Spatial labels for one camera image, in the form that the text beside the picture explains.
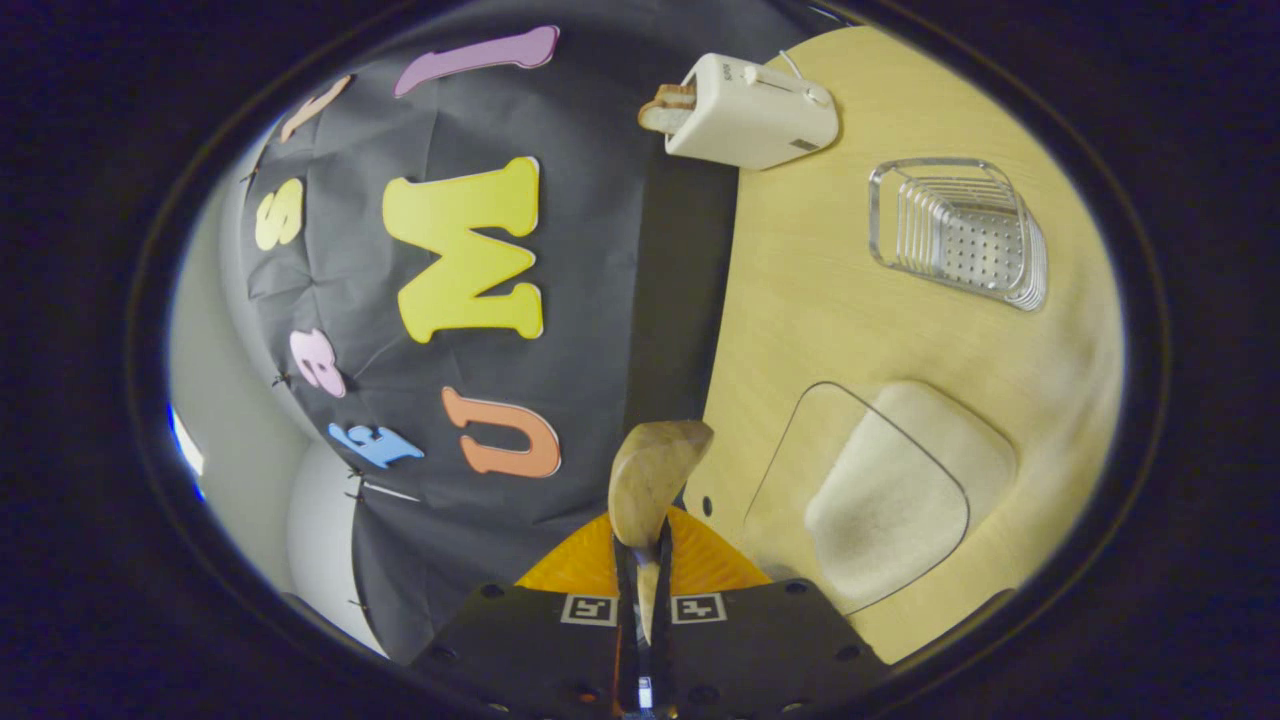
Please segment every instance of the dish rack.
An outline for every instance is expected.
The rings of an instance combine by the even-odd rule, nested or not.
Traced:
[[[1039,307],[1048,290],[1044,236],[1009,177],[986,160],[913,158],[876,168],[870,251],[887,268],[1019,310]]]

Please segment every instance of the black fabric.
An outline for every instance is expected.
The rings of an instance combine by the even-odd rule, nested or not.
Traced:
[[[471,70],[392,94],[424,53],[540,24],[561,28],[547,65]],[[269,351],[293,373],[291,392],[323,434],[330,423],[387,427],[426,454],[381,470],[332,442],[366,479],[421,501],[366,492],[356,511],[357,587],[390,657],[417,656],[474,588],[515,582],[602,512],[613,452],[631,425],[701,414],[737,176],[667,158],[636,111],[704,53],[763,61],[832,27],[765,0],[483,0],[356,60],[333,104],[287,143],[271,136],[247,183],[238,237]],[[518,240],[484,232],[538,260],[488,293],[538,286],[544,334],[453,329],[413,341],[397,292],[436,256],[388,234],[387,183],[497,170],[524,155],[541,169],[538,228]],[[301,234],[262,252],[256,210],[291,178],[305,187]],[[334,346],[343,398],[293,369],[289,334],[311,328]],[[544,479],[475,473],[445,416],[444,386],[540,414],[559,437],[559,470]],[[527,446],[507,428],[471,424],[466,433]]]

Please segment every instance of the light wood tabletop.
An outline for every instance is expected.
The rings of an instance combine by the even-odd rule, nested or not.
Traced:
[[[788,51],[837,101],[841,135],[813,155],[744,170],[704,421],[716,441],[685,502],[748,556],[742,520],[805,389],[864,397],[919,380],[1006,437],[1016,480],[941,565],[851,615],[896,661],[1024,583],[1069,533],[1106,461],[1124,372],[1121,307],[1089,211],[1048,152],[996,102],[870,28]],[[786,69],[781,59],[771,67]],[[1043,231],[1048,295],[1033,313],[879,265],[868,178],[881,163],[979,158],[1004,170]],[[703,512],[703,497],[713,511]]]

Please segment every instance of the cable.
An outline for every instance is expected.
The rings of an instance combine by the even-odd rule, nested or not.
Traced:
[[[794,72],[797,78],[804,79],[804,76],[800,74],[800,68],[796,67],[795,60],[791,59],[791,55],[787,55],[786,50],[778,50],[778,55],[782,55],[782,59],[786,60],[788,65],[791,65],[791,72]]]

